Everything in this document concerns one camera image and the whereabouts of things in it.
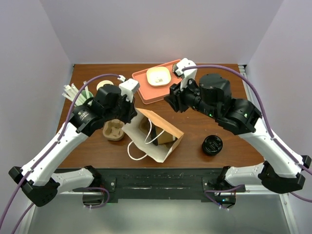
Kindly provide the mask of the brown paper bag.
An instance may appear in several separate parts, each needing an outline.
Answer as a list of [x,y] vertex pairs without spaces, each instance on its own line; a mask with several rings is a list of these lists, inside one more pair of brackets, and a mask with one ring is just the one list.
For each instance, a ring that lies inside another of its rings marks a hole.
[[184,133],[170,122],[147,109],[137,108],[137,116],[122,127],[131,139],[128,156],[135,161],[150,157],[163,163],[179,145]]

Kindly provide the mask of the brown paper coffee cup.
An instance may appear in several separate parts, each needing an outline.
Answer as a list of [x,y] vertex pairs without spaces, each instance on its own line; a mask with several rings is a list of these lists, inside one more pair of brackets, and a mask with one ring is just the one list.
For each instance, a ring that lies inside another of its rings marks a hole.
[[155,145],[161,145],[166,144],[170,142],[174,142],[176,140],[176,137],[166,131],[164,131],[162,134],[160,134],[157,139],[154,140]]

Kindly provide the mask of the black coffee cup lid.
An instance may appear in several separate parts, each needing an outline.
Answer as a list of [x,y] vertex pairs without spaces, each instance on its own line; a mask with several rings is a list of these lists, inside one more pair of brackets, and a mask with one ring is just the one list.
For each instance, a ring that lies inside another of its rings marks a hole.
[[152,138],[152,140],[153,140],[152,143],[153,143],[155,146],[158,145],[157,136],[158,136],[158,134],[157,134],[157,132],[156,132],[156,129],[153,129],[153,130],[151,131],[151,138]]

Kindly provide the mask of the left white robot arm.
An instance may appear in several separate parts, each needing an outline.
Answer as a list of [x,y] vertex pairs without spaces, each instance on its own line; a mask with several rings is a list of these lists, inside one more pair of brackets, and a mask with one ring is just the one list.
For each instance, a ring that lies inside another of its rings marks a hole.
[[102,184],[101,174],[92,166],[67,173],[55,170],[67,156],[95,131],[110,120],[118,119],[130,123],[137,115],[134,94],[138,86],[105,84],[94,97],[77,106],[70,113],[69,122],[64,123],[55,137],[22,167],[9,171],[11,178],[24,194],[38,207],[52,201],[56,195],[79,188],[96,191]]

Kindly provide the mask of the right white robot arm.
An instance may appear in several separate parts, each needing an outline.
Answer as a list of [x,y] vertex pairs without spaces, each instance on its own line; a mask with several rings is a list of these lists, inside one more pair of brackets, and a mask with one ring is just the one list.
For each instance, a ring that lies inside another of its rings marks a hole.
[[239,185],[263,185],[268,190],[285,194],[303,189],[305,177],[302,166],[309,166],[311,158],[295,154],[292,160],[269,135],[264,118],[249,100],[233,98],[230,82],[219,74],[183,79],[170,87],[164,98],[175,112],[192,108],[252,145],[264,158],[254,166],[226,166],[216,179],[214,188],[227,192]]

